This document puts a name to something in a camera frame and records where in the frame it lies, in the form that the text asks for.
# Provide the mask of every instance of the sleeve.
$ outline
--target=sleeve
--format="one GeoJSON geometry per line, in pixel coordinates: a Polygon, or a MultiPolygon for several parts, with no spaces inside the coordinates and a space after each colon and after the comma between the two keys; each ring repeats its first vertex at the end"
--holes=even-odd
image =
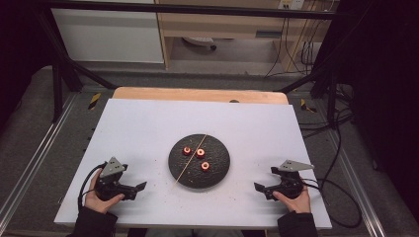
{"type": "Polygon", "coordinates": [[[317,230],[311,213],[290,212],[278,219],[281,237],[316,237],[317,230]]]}
{"type": "Polygon", "coordinates": [[[76,220],[73,233],[67,237],[110,237],[118,218],[110,213],[102,214],[83,207],[76,220]]]}

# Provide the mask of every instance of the aluminum rail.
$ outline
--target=aluminum rail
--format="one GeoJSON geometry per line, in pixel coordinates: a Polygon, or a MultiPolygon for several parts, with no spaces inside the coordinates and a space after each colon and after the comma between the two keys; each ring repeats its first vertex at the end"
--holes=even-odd
{"type": "MultiPolygon", "coordinates": [[[[323,120],[326,120],[326,109],[323,103],[318,101],[314,101],[314,103],[317,109],[319,110],[319,113],[322,116],[323,120]]],[[[337,131],[329,129],[328,132],[333,142],[334,148],[337,150],[339,143],[337,131]]],[[[368,198],[366,191],[364,190],[362,182],[358,178],[358,175],[354,167],[352,166],[348,154],[346,153],[343,146],[341,147],[339,157],[339,164],[342,167],[343,174],[345,175],[348,181],[349,187],[351,188],[354,198],[358,201],[358,204],[360,205],[361,211],[363,213],[364,222],[370,232],[370,235],[373,237],[384,237],[385,232],[382,228],[381,222],[379,221],[376,211],[374,210],[373,205],[371,204],[371,201],[368,198]]]]}
{"type": "Polygon", "coordinates": [[[53,141],[60,132],[62,126],[64,125],[70,111],[72,109],[73,103],[76,100],[78,94],[74,93],[70,95],[65,102],[63,107],[63,113],[56,123],[53,123],[45,137],[43,138],[40,146],[26,167],[25,171],[22,173],[21,178],[18,183],[15,185],[15,188],[10,192],[8,198],[4,202],[3,206],[0,209],[0,236],[3,235],[3,232],[6,230],[7,225],[12,219],[13,214],[19,206],[22,198],[25,195],[25,192],[29,188],[32,180],[37,174],[38,169],[40,168],[43,159],[49,151],[53,141]]]}

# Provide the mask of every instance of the metal frame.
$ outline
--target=metal frame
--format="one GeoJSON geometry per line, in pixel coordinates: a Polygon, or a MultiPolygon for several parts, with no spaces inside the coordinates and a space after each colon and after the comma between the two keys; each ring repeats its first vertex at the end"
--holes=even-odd
{"type": "Polygon", "coordinates": [[[38,0],[31,5],[33,14],[41,25],[53,48],[53,80],[54,80],[54,117],[56,121],[62,112],[62,98],[60,80],[63,79],[71,91],[80,91],[83,87],[76,71],[86,75],[108,89],[117,89],[119,86],[109,83],[105,79],[89,71],[72,60],[59,40],[50,22],[44,15],[45,9],[74,9],[95,11],[118,11],[118,12],[153,12],[153,13],[178,13],[178,14],[207,14],[226,16],[247,16],[267,18],[298,18],[298,19],[355,19],[356,15],[335,12],[310,12],[290,11],[274,9],[254,9],[237,7],[214,7],[214,6],[191,6],[191,5],[168,5],[168,4],[142,4],[142,3],[115,3],[115,2],[92,2],[92,1],[68,1],[68,0],[38,0]]]}
{"type": "Polygon", "coordinates": [[[6,230],[6,227],[12,219],[12,216],[18,208],[22,198],[24,197],[25,192],[28,190],[32,180],[37,174],[37,171],[40,168],[47,152],[49,151],[49,148],[51,147],[53,141],[64,125],[68,115],[71,112],[73,103],[77,99],[77,96],[78,94],[73,93],[68,97],[63,108],[62,116],[57,120],[56,123],[53,123],[50,126],[40,146],[38,147],[25,171],[22,173],[18,183],[15,185],[15,188],[10,192],[6,201],[3,203],[3,206],[0,209],[0,236],[2,236],[3,232],[6,230]]]}
{"type": "MultiPolygon", "coordinates": [[[[314,103],[323,120],[327,120],[327,113],[326,109],[323,106],[323,103],[318,101],[314,101],[314,103]]],[[[328,133],[333,142],[334,148],[337,150],[339,143],[337,131],[329,129],[328,133]]],[[[346,153],[344,147],[341,147],[339,158],[343,174],[346,177],[346,180],[348,181],[349,187],[351,188],[354,198],[358,201],[358,204],[360,205],[361,211],[363,213],[364,222],[367,226],[367,229],[370,232],[370,235],[374,237],[384,237],[385,232],[382,228],[381,222],[377,217],[376,211],[374,210],[374,207],[366,191],[364,190],[362,182],[358,178],[358,175],[353,165],[351,164],[350,158],[348,157],[348,154],[346,153]]]]}

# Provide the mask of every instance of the metal bar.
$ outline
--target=metal bar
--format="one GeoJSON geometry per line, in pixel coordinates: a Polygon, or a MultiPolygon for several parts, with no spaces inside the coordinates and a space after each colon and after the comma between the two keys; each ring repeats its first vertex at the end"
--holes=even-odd
{"type": "MultiPolygon", "coordinates": [[[[322,116],[323,120],[326,120],[326,109],[324,108],[323,103],[319,103],[314,100],[317,110],[322,116]]],[[[329,136],[333,141],[335,149],[337,149],[339,138],[336,130],[329,129],[329,136]]],[[[345,148],[341,147],[339,163],[342,167],[343,174],[345,175],[349,187],[351,188],[354,198],[358,201],[361,211],[363,213],[364,222],[370,232],[371,236],[374,237],[384,237],[385,232],[381,226],[376,211],[373,208],[373,205],[368,198],[366,191],[362,185],[362,182],[358,178],[358,175],[351,164],[348,154],[345,151],[345,148]]]]}
{"type": "Polygon", "coordinates": [[[43,138],[40,146],[38,147],[28,166],[26,167],[25,171],[22,173],[21,178],[15,185],[15,188],[10,192],[9,196],[7,197],[3,206],[1,207],[0,236],[3,235],[3,232],[6,230],[7,225],[12,219],[12,216],[18,208],[18,205],[21,202],[22,198],[24,197],[25,192],[28,190],[32,180],[34,179],[35,174],[40,168],[43,159],[49,151],[49,148],[51,147],[58,133],[60,132],[64,122],[66,121],[72,109],[72,105],[77,96],[77,93],[73,93],[68,97],[64,105],[62,116],[56,123],[51,125],[45,137],[43,138]]]}
{"type": "Polygon", "coordinates": [[[114,85],[111,82],[108,82],[107,80],[103,79],[102,77],[100,77],[100,76],[96,75],[95,73],[91,72],[90,70],[83,67],[82,65],[80,65],[76,61],[72,60],[69,56],[65,56],[65,59],[77,71],[79,71],[80,73],[83,73],[85,76],[87,76],[90,79],[94,80],[95,82],[101,84],[102,86],[104,86],[108,89],[112,89],[112,90],[115,90],[115,89],[120,87],[120,86],[114,85]]]}
{"type": "Polygon", "coordinates": [[[64,63],[64,55],[66,55],[67,52],[63,45],[61,45],[56,33],[49,24],[49,21],[46,18],[44,11],[42,11],[41,9],[33,8],[32,13],[34,14],[34,17],[40,24],[45,36],[48,38],[48,41],[53,50],[53,60],[54,62],[57,62],[58,66],[60,67],[60,75],[62,76],[62,78],[64,79],[68,88],[71,91],[80,91],[83,87],[83,84],[80,82],[80,79],[74,72],[74,70],[64,63]]]}
{"type": "Polygon", "coordinates": [[[320,73],[322,73],[323,70],[321,70],[321,68],[319,70],[313,71],[311,72],[311,74],[308,74],[306,76],[304,76],[303,78],[291,83],[290,85],[284,87],[283,89],[279,89],[279,90],[275,90],[273,92],[282,92],[284,94],[287,94],[293,90],[295,90],[296,88],[304,85],[305,83],[309,82],[309,81],[314,81],[317,76],[320,75],[320,73]]]}
{"type": "Polygon", "coordinates": [[[180,14],[207,14],[228,15],[268,18],[299,18],[335,20],[355,18],[348,13],[312,12],[297,10],[278,9],[255,9],[238,7],[214,7],[172,4],[144,4],[144,3],[116,3],[116,2],[92,2],[92,1],[68,1],[68,0],[39,0],[41,6],[58,9],[78,9],[95,11],[118,11],[118,12],[152,12],[152,13],[180,13],[180,14]]]}

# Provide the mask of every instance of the hand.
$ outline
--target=hand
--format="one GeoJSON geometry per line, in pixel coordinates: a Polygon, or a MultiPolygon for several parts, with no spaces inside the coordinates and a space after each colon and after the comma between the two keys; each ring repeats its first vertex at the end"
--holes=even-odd
{"type": "Polygon", "coordinates": [[[310,196],[308,195],[307,186],[303,186],[301,194],[295,199],[289,199],[277,191],[274,191],[273,195],[285,204],[289,211],[295,211],[296,213],[311,213],[310,196]]]}
{"type": "Polygon", "coordinates": [[[107,201],[100,200],[98,196],[96,195],[96,192],[94,191],[94,189],[95,189],[96,181],[98,180],[101,172],[102,172],[102,169],[99,169],[99,171],[96,172],[96,175],[93,177],[92,181],[90,182],[89,191],[91,192],[87,193],[84,206],[92,210],[95,210],[97,212],[106,214],[109,208],[111,208],[111,206],[117,204],[118,202],[120,202],[120,200],[124,198],[124,195],[123,194],[117,195],[107,201]]]}

